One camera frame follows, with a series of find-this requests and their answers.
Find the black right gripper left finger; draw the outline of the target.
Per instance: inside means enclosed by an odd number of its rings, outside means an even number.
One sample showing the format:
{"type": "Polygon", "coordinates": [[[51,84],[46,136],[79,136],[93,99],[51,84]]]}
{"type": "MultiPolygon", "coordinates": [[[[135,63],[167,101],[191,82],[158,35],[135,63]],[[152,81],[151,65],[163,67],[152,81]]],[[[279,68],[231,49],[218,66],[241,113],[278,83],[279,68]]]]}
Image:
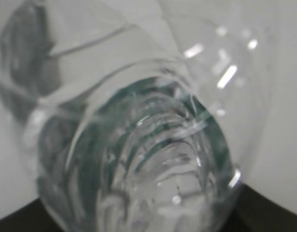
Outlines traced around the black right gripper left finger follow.
{"type": "Polygon", "coordinates": [[[0,232],[60,232],[40,199],[0,219],[0,232]]]}

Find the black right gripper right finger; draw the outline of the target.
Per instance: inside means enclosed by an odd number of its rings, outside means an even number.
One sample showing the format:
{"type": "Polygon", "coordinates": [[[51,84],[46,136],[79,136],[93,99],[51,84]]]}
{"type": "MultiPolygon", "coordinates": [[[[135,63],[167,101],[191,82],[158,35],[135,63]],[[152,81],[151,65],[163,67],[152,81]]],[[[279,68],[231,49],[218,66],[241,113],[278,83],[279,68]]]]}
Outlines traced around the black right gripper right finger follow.
{"type": "Polygon", "coordinates": [[[297,232],[297,214],[244,185],[223,231],[297,232]]]}

